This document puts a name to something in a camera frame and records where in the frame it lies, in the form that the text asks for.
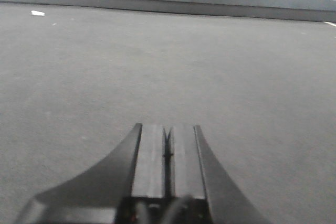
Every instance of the black cable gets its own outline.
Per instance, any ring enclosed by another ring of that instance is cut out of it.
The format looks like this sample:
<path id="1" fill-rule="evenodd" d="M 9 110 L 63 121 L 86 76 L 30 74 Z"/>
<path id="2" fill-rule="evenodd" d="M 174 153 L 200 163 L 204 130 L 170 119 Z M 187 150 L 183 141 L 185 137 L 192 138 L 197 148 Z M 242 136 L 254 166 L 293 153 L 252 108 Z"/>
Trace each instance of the black cable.
<path id="1" fill-rule="evenodd" d="M 179 216 L 183 207 L 190 205 L 192 201 L 193 197 L 189 195 L 175 200 L 168 207 L 166 213 L 162 217 L 160 224 L 173 224 L 175 219 Z"/>
<path id="2" fill-rule="evenodd" d="M 147 205 L 140 201 L 135 205 L 138 224 L 150 224 L 150 214 Z"/>

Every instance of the black plastic part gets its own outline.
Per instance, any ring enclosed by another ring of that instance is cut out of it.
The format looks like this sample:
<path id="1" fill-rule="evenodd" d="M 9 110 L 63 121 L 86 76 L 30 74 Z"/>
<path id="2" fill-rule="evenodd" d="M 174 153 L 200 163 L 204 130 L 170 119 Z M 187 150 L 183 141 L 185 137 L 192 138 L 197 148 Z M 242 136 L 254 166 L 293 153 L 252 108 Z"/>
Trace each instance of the black plastic part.
<path id="1" fill-rule="evenodd" d="M 121 200 L 130 196 L 141 124 L 95 166 L 64 184 L 36 195 L 16 224 L 111 224 Z"/>
<path id="2" fill-rule="evenodd" d="M 205 200 L 204 184 L 194 128 L 190 125 L 175 126 L 171 129 L 170 142 L 174 171 L 172 171 L 172 195 L 191 195 Z"/>
<path id="3" fill-rule="evenodd" d="M 205 141 L 200 126 L 195 126 L 195 134 L 213 223 L 270 224 L 223 169 Z"/>
<path id="4" fill-rule="evenodd" d="M 164 198 L 164 141 L 163 126 L 142 126 L 132 197 Z"/>
<path id="5" fill-rule="evenodd" d="M 129 224 L 137 215 L 143 224 L 161 218 L 270 224 L 225 172 L 199 126 L 173 127 L 167 136 L 162 126 L 139 123 L 98 164 L 35 196 L 15 224 Z"/>

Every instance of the white object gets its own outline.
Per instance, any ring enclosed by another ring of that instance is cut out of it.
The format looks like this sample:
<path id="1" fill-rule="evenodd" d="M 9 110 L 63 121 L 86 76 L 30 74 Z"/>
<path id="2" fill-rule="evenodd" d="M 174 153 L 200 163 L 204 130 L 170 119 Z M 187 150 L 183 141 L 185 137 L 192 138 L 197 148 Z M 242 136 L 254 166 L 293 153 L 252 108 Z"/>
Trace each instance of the white object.
<path id="1" fill-rule="evenodd" d="M 46 14 L 43 13 L 43 12 L 38 12 L 38 11 L 36 11 L 36 10 L 33 10 L 33 11 L 32 11 L 32 15 L 33 15 L 33 16 L 45 16 Z"/>

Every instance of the floor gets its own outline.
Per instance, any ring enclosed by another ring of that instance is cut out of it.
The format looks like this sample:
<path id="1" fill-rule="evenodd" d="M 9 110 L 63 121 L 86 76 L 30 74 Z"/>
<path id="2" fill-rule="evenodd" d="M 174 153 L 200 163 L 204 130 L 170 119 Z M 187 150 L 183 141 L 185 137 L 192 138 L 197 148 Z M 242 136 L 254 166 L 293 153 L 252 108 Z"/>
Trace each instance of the floor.
<path id="1" fill-rule="evenodd" d="M 21 4 L 0 17 L 1 223 L 136 122 L 200 124 L 273 223 L 336 219 L 334 24 Z"/>

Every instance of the white paper scrap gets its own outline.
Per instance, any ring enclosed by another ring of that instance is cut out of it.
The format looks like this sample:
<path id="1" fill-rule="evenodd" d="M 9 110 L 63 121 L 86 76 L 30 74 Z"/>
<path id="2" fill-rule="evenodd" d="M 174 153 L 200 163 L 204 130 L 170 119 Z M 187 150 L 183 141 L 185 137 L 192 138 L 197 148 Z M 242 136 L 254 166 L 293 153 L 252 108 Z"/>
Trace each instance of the white paper scrap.
<path id="1" fill-rule="evenodd" d="M 36 11 L 36 10 L 33 10 L 33 11 L 32 11 L 32 15 L 34 15 L 34 16 L 45 16 L 46 14 L 43 13 L 43 12 L 38 12 L 38 11 Z"/>

